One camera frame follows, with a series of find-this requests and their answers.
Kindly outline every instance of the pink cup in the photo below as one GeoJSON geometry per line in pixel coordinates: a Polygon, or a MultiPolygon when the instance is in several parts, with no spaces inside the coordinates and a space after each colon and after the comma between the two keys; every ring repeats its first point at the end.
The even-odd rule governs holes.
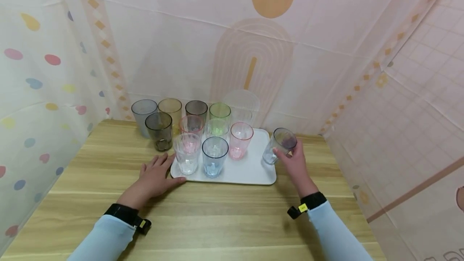
{"type": "Polygon", "coordinates": [[[229,156],[233,160],[240,160],[242,157],[244,157],[253,134],[253,127],[247,123],[238,122],[232,125],[229,144],[229,156]]]}

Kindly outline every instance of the black wristband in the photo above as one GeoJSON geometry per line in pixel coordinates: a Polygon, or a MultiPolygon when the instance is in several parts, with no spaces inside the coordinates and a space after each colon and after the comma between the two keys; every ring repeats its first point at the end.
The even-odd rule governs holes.
{"type": "Polygon", "coordinates": [[[137,209],[132,209],[131,207],[119,203],[113,203],[109,209],[106,210],[104,215],[112,215],[126,224],[135,227],[138,233],[145,235],[151,227],[151,222],[147,219],[140,218],[138,213],[139,211],[137,209]]]}

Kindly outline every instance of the orange stripe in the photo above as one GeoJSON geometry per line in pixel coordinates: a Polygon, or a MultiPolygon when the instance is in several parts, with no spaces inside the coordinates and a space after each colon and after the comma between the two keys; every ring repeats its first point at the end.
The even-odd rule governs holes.
{"type": "Polygon", "coordinates": [[[256,61],[256,57],[251,58],[250,68],[248,68],[248,74],[246,75],[245,85],[243,86],[245,90],[248,90],[248,87],[250,87],[251,77],[253,77],[253,71],[255,70],[256,61]]]}
{"type": "Polygon", "coordinates": [[[408,191],[406,194],[400,196],[393,202],[386,205],[384,208],[367,218],[367,222],[370,223],[380,216],[384,215],[388,211],[396,208],[400,204],[404,203],[405,201],[409,200],[410,198],[414,197],[416,194],[420,193],[421,191],[425,190],[426,188],[430,187],[440,179],[443,179],[445,176],[450,175],[455,170],[459,169],[460,167],[464,166],[464,157],[459,158],[453,164],[449,165],[442,171],[438,172],[436,175],[431,176],[430,178],[426,179],[424,182],[419,184],[417,187],[413,188],[412,190],[408,191]]]}

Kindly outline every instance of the wrist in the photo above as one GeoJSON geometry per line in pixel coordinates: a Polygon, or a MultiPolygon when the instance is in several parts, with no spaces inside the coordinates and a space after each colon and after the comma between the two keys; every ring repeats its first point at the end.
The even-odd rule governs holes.
{"type": "Polygon", "coordinates": [[[149,199],[150,197],[146,194],[146,192],[140,190],[135,183],[122,193],[116,203],[132,209],[141,210],[149,199]]]}

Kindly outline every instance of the left hand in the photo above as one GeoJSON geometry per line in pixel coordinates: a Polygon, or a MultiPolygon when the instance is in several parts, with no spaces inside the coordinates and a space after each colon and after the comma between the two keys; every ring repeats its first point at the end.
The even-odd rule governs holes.
{"type": "Polygon", "coordinates": [[[116,203],[140,210],[152,197],[158,197],[167,190],[186,182],[186,178],[166,178],[175,154],[155,155],[153,159],[142,164],[139,178],[119,197],[116,203]]]}

